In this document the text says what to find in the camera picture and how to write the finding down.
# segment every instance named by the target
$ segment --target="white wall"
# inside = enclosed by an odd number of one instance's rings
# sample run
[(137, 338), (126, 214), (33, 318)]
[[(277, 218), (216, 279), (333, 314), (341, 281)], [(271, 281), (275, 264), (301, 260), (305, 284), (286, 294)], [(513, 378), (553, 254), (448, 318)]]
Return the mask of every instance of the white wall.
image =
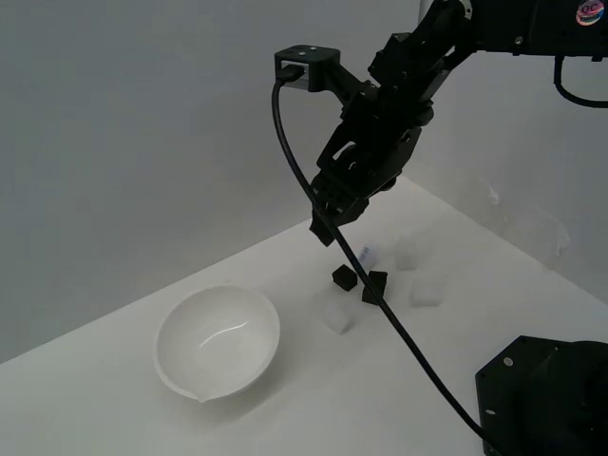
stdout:
[[(563, 79), (608, 99), (605, 63), (567, 59)], [(553, 59), (479, 53), (437, 94), (407, 175), (608, 302), (607, 126), (608, 111), (561, 98)]]
[[(417, 10), (417, 0), (2, 2), (0, 362), (308, 217), (271, 123), (273, 54), (341, 48), (363, 77)], [(340, 106), (283, 99), (311, 171)]]

